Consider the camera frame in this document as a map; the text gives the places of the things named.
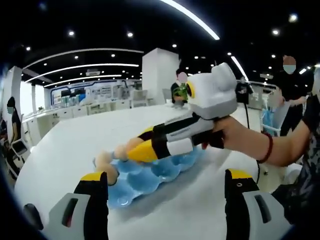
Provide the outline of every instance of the brown egg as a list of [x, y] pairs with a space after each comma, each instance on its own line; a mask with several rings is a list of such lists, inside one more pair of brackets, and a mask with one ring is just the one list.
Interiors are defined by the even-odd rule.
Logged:
[[108, 185], [114, 185], [119, 176], [118, 171], [114, 166], [109, 163], [103, 162], [96, 166], [97, 172], [106, 172], [106, 176], [108, 178]]
[[96, 156], [95, 158], [95, 165], [98, 166], [101, 163], [111, 163], [112, 161], [112, 154], [110, 152], [107, 151], [102, 151], [99, 153], [98, 156]]
[[127, 153], [126, 153], [126, 146], [125, 145], [117, 146], [114, 150], [114, 157], [122, 161], [128, 160]]
[[144, 141], [139, 137], [131, 138], [125, 146], [125, 152], [129, 152], [130, 150], [134, 149], [136, 146], [142, 144], [143, 142]]

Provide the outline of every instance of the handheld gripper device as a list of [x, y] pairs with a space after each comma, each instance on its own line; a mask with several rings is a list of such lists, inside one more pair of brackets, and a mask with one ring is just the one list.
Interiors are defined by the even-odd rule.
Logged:
[[236, 86], [236, 77], [227, 63], [214, 66], [210, 73], [189, 76], [186, 87], [190, 111], [147, 128], [138, 136], [143, 142], [127, 151], [128, 159], [152, 162], [189, 153], [204, 142], [224, 148], [223, 132], [213, 133], [213, 120], [237, 109]]

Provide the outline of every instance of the face mask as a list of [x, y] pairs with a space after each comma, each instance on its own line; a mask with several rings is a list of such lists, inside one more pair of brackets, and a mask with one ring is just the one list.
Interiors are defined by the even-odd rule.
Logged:
[[14, 113], [14, 108], [12, 106], [7, 107], [8, 114], [13, 114]]
[[296, 65], [283, 65], [283, 70], [285, 70], [287, 74], [293, 74], [296, 70]]

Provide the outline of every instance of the green object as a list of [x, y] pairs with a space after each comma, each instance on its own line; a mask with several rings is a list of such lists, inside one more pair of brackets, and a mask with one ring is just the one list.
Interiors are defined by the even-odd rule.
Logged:
[[183, 97], [184, 100], [188, 100], [187, 85], [185, 83], [181, 83], [179, 87], [173, 90], [173, 95], [178, 95]]

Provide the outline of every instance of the chair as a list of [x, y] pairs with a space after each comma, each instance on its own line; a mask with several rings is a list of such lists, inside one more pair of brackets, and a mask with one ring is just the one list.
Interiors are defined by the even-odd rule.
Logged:
[[148, 90], [132, 90], [131, 92], [131, 103], [130, 107], [142, 107], [142, 106], [148, 106], [148, 100], [147, 100]]

